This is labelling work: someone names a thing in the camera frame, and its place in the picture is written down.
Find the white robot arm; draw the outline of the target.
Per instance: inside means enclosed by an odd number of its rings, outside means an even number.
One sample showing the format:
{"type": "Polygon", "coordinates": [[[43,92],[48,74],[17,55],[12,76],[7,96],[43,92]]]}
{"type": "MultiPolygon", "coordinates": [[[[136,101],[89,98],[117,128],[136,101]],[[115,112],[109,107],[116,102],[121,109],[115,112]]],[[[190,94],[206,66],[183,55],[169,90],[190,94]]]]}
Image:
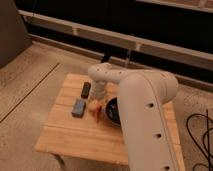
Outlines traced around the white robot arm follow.
{"type": "Polygon", "coordinates": [[[166,71],[114,69],[100,63],[88,69],[91,95],[102,99],[108,83],[117,85],[117,104],[130,171],[179,171],[163,105],[177,94],[178,81],[166,71]]]}

